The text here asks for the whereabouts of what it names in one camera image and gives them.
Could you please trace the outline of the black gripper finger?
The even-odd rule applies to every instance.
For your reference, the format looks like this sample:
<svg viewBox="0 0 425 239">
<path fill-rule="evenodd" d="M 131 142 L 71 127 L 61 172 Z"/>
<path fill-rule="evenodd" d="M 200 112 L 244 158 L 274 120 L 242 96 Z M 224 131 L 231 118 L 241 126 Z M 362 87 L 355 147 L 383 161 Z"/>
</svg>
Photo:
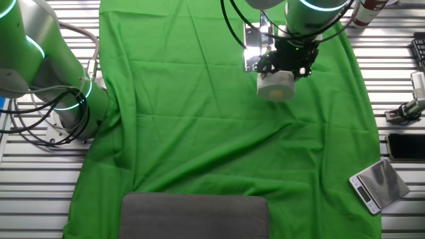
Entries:
<svg viewBox="0 0 425 239">
<path fill-rule="evenodd" d="M 260 55 L 259 61 L 256 64 L 256 71 L 261 80 L 265 79 L 268 74 L 274 74 L 280 70 L 276 68 L 275 63 L 278 63 L 276 52 Z"/>
<path fill-rule="evenodd" d="M 311 75 L 311 67 L 315 62 L 319 50 L 316 48 L 313 49 L 302 49 L 302 51 L 297 52 L 296 54 L 296 63 L 293 69 L 294 76 L 299 78 L 306 78 Z"/>
</svg>

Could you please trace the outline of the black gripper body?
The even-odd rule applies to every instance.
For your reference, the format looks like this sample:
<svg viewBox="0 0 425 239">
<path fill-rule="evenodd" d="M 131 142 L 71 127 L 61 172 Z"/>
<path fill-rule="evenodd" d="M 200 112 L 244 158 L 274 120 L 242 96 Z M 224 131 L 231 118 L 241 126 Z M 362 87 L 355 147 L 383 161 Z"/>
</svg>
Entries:
<svg viewBox="0 0 425 239">
<path fill-rule="evenodd" d="M 302 49 L 313 49 L 313 44 L 294 46 L 288 40 L 277 40 L 275 43 L 277 60 L 276 68 L 280 70 L 293 70 L 296 63 L 296 54 Z"/>
</svg>

